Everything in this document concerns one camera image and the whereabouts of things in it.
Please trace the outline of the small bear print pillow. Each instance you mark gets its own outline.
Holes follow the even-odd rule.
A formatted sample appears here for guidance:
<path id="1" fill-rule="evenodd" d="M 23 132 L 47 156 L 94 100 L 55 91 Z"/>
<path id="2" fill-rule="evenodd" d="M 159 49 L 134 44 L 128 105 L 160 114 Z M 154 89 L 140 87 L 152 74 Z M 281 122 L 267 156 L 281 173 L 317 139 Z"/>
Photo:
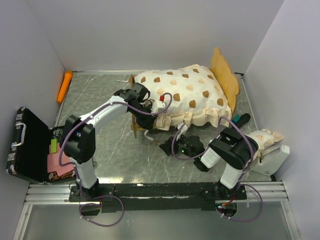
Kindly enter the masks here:
<path id="1" fill-rule="evenodd" d="M 261 153 L 264 149 L 284 139 L 284 137 L 279 132 L 272 132 L 268 129 L 256 130 L 247 134 L 246 136 L 253 139 L 258 145 L 258 150 L 254 154 L 251 164 L 253 164 L 256 159 L 261 156 Z"/>

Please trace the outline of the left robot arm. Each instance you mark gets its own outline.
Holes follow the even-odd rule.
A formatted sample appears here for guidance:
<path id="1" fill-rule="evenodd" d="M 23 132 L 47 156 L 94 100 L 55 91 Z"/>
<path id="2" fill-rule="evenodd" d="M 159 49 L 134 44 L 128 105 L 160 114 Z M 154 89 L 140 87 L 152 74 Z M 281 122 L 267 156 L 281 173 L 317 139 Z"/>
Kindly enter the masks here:
<path id="1" fill-rule="evenodd" d="M 104 104 L 80 117 L 70 115 L 64 124 L 60 149 L 75 167 L 76 181 L 80 194 L 87 201 L 99 195 L 99 180 L 95 174 L 92 157 L 96 151 L 96 134 L 109 122 L 130 112 L 139 127 L 151 130 L 156 120 L 151 115 L 152 105 L 148 102 L 150 91 L 140 83 L 132 89 L 120 89 Z"/>

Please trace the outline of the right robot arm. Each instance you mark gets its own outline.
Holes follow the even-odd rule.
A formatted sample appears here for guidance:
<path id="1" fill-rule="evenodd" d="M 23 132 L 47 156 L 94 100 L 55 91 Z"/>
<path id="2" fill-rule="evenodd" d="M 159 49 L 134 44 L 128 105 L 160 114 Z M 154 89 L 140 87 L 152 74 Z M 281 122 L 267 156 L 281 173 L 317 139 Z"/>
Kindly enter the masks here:
<path id="1" fill-rule="evenodd" d="M 223 199 L 230 199 L 235 193 L 235 186 L 240 181 L 252 157 L 259 149 L 253 138 L 241 135 L 234 127 L 225 128 L 213 139 L 207 149 L 196 135 L 170 137 L 159 145 L 165 154 L 183 154 L 193 160 L 202 172 L 208 172 L 220 160 L 226 162 L 225 170 L 219 180 L 218 193 Z"/>

